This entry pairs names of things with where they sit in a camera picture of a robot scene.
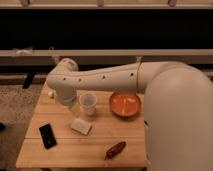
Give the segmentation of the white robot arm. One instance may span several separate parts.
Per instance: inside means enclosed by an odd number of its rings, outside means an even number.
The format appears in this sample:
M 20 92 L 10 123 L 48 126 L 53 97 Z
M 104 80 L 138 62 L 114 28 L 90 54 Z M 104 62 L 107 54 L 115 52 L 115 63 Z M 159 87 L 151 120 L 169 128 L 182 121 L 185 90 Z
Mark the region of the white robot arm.
M 148 171 L 213 171 L 213 82 L 202 71 L 175 61 L 80 71 L 65 58 L 46 82 L 63 105 L 78 89 L 143 94 Z

